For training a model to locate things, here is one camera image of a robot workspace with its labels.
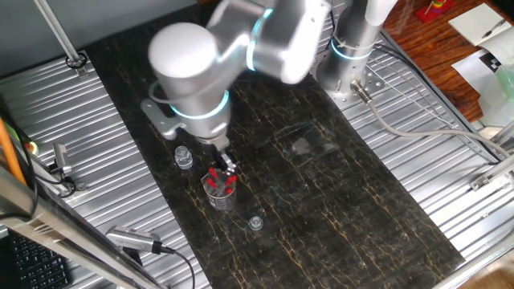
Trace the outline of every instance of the metal pole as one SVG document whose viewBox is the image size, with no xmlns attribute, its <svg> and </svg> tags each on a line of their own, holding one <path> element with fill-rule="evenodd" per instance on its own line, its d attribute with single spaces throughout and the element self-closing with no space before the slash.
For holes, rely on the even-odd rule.
<svg viewBox="0 0 514 289">
<path fill-rule="evenodd" d="M 0 188 L 0 213 L 28 214 L 34 192 L 2 167 Z M 39 199 L 33 220 L 24 222 L 8 218 L 2 222 L 123 288 L 163 288 L 139 264 L 53 194 Z"/>
<path fill-rule="evenodd" d="M 51 30 L 54 32 L 55 37 L 57 40 L 59 40 L 61 47 L 63 47 L 64 52 L 66 52 L 67 57 L 70 59 L 71 65 L 69 63 L 67 63 L 67 65 L 71 68 L 74 68 L 79 74 L 79 77 L 88 75 L 88 71 L 84 67 L 86 64 L 85 62 L 87 61 L 84 58 L 85 55 L 83 55 L 81 58 L 77 53 L 71 44 L 70 39 L 67 37 L 66 32 L 64 32 L 63 27 L 59 23 L 59 20 L 57 20 L 54 12 L 48 5 L 47 0 L 34 0 L 34 3 L 39 8 L 39 11 L 45 20 L 47 20 L 48 26 L 50 26 Z"/>
<path fill-rule="evenodd" d="M 59 23 L 59 20 L 55 17 L 54 12 L 51 10 L 50 6 L 48 6 L 47 0 L 34 0 L 34 3 L 39 8 L 39 11 L 41 11 L 45 20 L 47 20 L 51 30 L 54 31 L 55 37 L 59 40 L 59 43 L 61 43 L 67 57 L 69 57 L 73 63 L 80 63 L 81 60 L 77 51 L 71 44 L 70 39 L 66 36 L 66 33 Z"/>
<path fill-rule="evenodd" d="M 453 274 L 448 276 L 441 283 L 437 284 L 434 289 L 457 288 L 471 278 L 476 272 L 495 262 L 512 248 L 514 248 L 514 230 L 508 232 L 508 234 L 494 246 L 485 250 L 482 254 L 479 254 L 470 262 L 457 269 Z"/>
</svg>

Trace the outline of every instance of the metal bracket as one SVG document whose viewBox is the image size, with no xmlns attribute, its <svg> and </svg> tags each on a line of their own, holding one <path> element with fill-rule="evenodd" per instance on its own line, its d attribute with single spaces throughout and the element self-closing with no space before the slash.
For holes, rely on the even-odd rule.
<svg viewBox="0 0 514 289">
<path fill-rule="evenodd" d="M 492 183 L 495 179 L 498 179 L 505 175 L 507 175 L 507 177 L 512 179 L 512 177 L 514 177 L 514 175 L 512 175 L 513 170 L 514 170 L 514 155 L 501 161 L 498 165 L 495 165 L 493 168 L 491 168 L 487 172 L 483 173 L 480 177 L 477 177 L 474 181 L 472 181 L 470 183 L 470 186 L 474 191 L 476 191 L 476 190 L 482 188 L 483 186 Z"/>
<path fill-rule="evenodd" d="M 329 51 L 323 51 L 316 55 L 314 59 L 314 63 L 311 66 L 311 70 L 309 73 L 316 78 L 316 70 L 321 63 L 321 60 L 325 58 L 325 56 L 329 53 Z M 375 92 L 379 92 L 384 89 L 386 85 L 380 77 L 378 77 L 373 70 L 371 70 L 367 65 L 364 72 L 364 79 L 361 81 L 362 87 L 366 92 L 372 95 Z M 333 102 L 337 105 L 339 109 L 343 109 L 348 107 L 351 104 L 354 104 L 357 101 L 361 101 L 361 98 L 357 95 L 357 93 L 340 93 L 340 92 L 327 92 L 328 96 L 333 100 Z"/>
<path fill-rule="evenodd" d="M 153 100 L 141 101 L 141 109 L 166 140 L 174 140 L 177 137 L 177 128 L 184 126 L 177 117 L 165 116 Z"/>
</svg>

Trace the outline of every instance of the metal grating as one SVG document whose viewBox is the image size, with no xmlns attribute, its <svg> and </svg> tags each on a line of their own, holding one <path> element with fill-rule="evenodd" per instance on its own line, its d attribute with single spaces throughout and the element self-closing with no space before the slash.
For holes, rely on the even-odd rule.
<svg viewBox="0 0 514 289">
<path fill-rule="evenodd" d="M 114 225 L 152 231 L 185 255 L 197 288 L 210 288 L 177 220 L 91 63 L 79 79 L 64 59 L 0 80 L 0 94 L 18 125 L 38 144 L 39 157 L 53 162 L 52 142 L 66 144 L 70 174 L 88 185 L 68 205 L 102 234 Z M 141 254 L 145 269 L 160 283 L 191 288 L 187 264 L 176 255 Z M 72 262 L 73 288 L 114 284 Z"/>
<path fill-rule="evenodd" d="M 386 43 L 380 38 L 379 43 Z M 404 131 L 465 129 L 455 108 L 397 58 L 373 51 L 368 67 L 387 85 L 373 93 L 382 117 Z M 471 260 L 514 227 L 514 189 L 507 182 L 473 191 L 469 183 L 491 168 L 483 148 L 466 138 L 406 138 L 387 132 L 361 101 L 342 113 L 410 192 L 462 256 Z"/>
</svg>

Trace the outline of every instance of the gray cable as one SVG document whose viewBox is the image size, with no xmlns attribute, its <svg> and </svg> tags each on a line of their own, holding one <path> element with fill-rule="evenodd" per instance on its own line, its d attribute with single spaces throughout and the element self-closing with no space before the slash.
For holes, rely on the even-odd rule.
<svg viewBox="0 0 514 289">
<path fill-rule="evenodd" d="M 388 125 L 386 123 L 386 121 L 381 118 L 381 116 L 378 114 L 377 109 L 373 105 L 373 102 L 369 102 L 368 106 L 369 106 L 369 109 L 371 109 L 371 111 L 375 115 L 375 117 L 377 117 L 377 120 L 384 126 L 384 128 L 387 129 L 388 131 L 396 134 L 396 135 L 407 136 L 407 137 L 437 136 L 437 135 L 441 135 L 441 134 L 453 134 L 453 135 L 468 136 L 470 138 L 474 138 L 476 140 L 482 141 L 486 145 L 491 146 L 498 153 L 501 153 L 504 157 L 510 157 L 510 155 L 507 153 L 507 151 L 502 149 L 502 147 L 500 147 L 499 145 L 493 143 L 492 141 L 490 141 L 490 140 L 488 140 L 486 138 L 483 138 L 481 136 L 477 136 L 473 132 L 464 132 L 464 131 L 461 131 L 461 130 L 458 130 L 458 129 L 441 129 L 441 130 L 429 131 L 429 132 L 402 132 L 402 131 L 399 131 L 396 128 L 393 128 L 390 125 Z"/>
</svg>

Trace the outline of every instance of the metal clamp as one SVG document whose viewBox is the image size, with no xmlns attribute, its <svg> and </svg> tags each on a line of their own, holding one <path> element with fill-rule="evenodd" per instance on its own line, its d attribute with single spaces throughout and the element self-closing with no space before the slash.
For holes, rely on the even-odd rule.
<svg viewBox="0 0 514 289">
<path fill-rule="evenodd" d="M 480 177 L 477 177 L 470 183 L 471 188 L 476 191 L 485 185 L 492 183 L 495 179 L 507 175 L 512 179 L 514 177 L 514 155 L 501 161 L 498 165 L 495 165 L 492 169 L 483 173 Z"/>
<path fill-rule="evenodd" d="M 177 117 L 165 116 L 153 100 L 141 101 L 141 109 L 166 140 L 174 140 L 177 137 L 177 129 L 184 125 Z"/>
</svg>

